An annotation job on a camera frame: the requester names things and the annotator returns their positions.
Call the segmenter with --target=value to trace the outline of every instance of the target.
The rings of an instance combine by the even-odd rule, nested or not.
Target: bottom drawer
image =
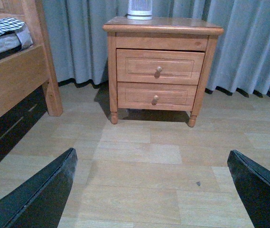
[[[191,111],[196,85],[118,82],[118,108]]]

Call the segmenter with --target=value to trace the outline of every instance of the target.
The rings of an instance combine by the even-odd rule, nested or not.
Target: wooden floor
[[[229,170],[237,149],[270,169],[270,98],[205,94],[185,112],[120,110],[108,88],[60,87],[64,114],[45,114],[0,163],[0,198],[69,147],[78,154],[60,228],[250,228]]]

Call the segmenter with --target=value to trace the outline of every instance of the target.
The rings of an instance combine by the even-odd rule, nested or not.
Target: curtain
[[[102,25],[127,13],[127,0],[43,0],[58,81],[108,79]],[[222,26],[207,88],[270,91],[270,1],[153,0],[154,17],[203,19]]]

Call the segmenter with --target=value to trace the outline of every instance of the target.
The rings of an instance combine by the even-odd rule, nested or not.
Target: small white fan
[[[151,20],[153,0],[129,0],[128,19]]]

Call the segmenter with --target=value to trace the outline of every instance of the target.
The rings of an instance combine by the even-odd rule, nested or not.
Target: gray bedding
[[[32,39],[26,25],[17,29],[15,33],[0,36],[0,53],[20,45],[21,49],[26,49],[32,45]]]

